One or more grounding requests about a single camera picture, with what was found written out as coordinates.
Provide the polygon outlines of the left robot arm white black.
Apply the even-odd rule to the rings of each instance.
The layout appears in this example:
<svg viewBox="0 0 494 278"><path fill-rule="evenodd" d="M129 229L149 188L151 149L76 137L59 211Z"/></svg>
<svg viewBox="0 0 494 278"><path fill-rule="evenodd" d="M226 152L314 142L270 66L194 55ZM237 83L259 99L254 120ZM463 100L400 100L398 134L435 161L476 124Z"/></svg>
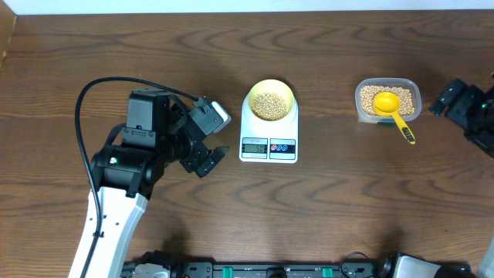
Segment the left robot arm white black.
<svg viewBox="0 0 494 278"><path fill-rule="evenodd" d="M130 241L164 169L177 161L203 178L228 152L204 139L231 120L216 101L200 97L188 107L159 89L134 90L127 121L112 129L90 164L86 222L71 277L119 277Z"/></svg>

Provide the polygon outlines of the yellow measuring scoop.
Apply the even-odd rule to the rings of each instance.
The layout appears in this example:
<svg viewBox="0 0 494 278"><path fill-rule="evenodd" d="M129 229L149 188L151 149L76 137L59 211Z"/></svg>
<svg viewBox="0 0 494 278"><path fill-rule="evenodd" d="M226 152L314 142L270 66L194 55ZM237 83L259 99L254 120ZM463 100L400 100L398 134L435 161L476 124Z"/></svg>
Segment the yellow measuring scoop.
<svg viewBox="0 0 494 278"><path fill-rule="evenodd" d="M401 103L398 96L391 92L379 93L373 100L374 112L378 116L391 117L407 142L409 144L416 144L415 136L411 129L398 113L400 105Z"/></svg>

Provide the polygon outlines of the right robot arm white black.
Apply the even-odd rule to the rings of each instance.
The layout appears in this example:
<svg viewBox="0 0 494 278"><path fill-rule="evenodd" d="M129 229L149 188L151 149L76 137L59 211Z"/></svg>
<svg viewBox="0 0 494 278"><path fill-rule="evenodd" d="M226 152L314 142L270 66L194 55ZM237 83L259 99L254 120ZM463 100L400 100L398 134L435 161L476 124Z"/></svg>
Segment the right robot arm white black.
<svg viewBox="0 0 494 278"><path fill-rule="evenodd" d="M493 156L493 90L483 92L477 86L456 79L429 111L450 119L463 129L468 141ZM403 253L386 258L377 275L384 278L475 278L467 266L431 263Z"/></svg>

